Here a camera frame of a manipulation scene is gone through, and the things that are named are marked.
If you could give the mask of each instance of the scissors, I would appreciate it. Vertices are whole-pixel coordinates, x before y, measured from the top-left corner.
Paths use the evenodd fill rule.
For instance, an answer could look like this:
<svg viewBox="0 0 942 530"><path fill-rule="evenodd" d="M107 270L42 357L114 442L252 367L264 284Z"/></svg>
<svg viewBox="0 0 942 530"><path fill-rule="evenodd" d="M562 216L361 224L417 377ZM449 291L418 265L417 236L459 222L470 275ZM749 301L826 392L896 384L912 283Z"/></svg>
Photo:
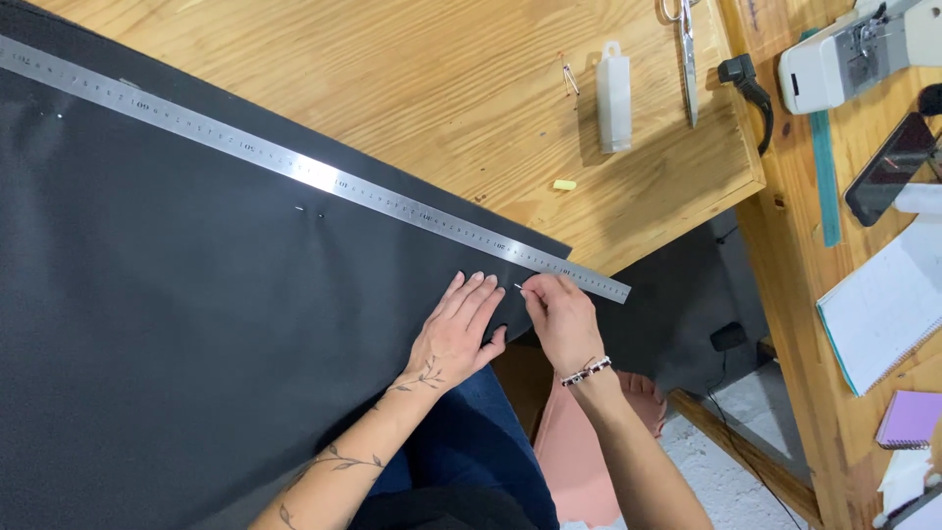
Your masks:
<svg viewBox="0 0 942 530"><path fill-rule="evenodd" d="M667 12L667 0L660 0L660 11L664 18L680 24L680 47L684 53L684 88L687 91L687 112L690 126L697 125L697 68L693 62L693 24L690 19L690 7L700 0L680 0L680 11L672 17Z"/></svg>

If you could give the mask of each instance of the bracelet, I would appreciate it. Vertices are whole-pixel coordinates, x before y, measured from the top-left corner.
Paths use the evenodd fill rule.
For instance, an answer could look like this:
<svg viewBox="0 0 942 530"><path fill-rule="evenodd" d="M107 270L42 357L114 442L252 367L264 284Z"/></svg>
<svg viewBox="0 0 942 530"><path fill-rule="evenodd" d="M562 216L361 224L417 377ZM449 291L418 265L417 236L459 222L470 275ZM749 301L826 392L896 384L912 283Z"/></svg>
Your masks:
<svg viewBox="0 0 942 530"><path fill-rule="evenodd" d="M609 359L609 356L604 356L602 357L602 360L596 362L595 364L583 370L582 372L576 372L570 375L569 377L561 379L560 381L562 382L562 385L564 387L568 387L570 385L574 385L578 383L579 381L582 381L583 379L592 375L593 373L602 372L608 366L611 366L611 359Z"/></svg>

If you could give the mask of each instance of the plastic container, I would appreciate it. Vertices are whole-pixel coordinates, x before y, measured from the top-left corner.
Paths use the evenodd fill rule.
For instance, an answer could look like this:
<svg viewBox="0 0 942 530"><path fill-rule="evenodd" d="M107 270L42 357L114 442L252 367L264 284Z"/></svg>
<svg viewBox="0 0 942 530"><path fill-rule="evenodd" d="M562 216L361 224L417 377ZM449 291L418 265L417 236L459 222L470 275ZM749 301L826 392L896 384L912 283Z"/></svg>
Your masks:
<svg viewBox="0 0 942 530"><path fill-rule="evenodd" d="M631 149L630 61L617 41L605 43L595 66L598 94L598 134L602 153Z"/></svg>

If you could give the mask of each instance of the phone screen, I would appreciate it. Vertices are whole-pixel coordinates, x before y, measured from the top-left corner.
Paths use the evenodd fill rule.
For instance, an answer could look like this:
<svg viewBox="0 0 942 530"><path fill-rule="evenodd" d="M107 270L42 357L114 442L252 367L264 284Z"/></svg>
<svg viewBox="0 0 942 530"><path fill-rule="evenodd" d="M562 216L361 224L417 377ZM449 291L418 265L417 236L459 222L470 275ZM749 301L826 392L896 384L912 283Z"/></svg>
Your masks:
<svg viewBox="0 0 942 530"><path fill-rule="evenodd" d="M857 221L863 226L876 224L934 148L935 138L925 119L911 112L844 192Z"/></svg>

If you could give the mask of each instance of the person's right hand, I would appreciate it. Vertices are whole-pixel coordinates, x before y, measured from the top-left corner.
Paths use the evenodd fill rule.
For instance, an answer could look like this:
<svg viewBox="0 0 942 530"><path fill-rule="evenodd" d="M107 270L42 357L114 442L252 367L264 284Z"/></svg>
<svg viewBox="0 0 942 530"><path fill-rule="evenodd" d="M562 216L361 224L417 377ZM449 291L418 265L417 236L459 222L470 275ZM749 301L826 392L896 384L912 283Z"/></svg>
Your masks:
<svg viewBox="0 0 942 530"><path fill-rule="evenodd" d="M521 287L546 358L560 376L568 377L602 360L605 346L595 306L569 277L537 274Z"/></svg>

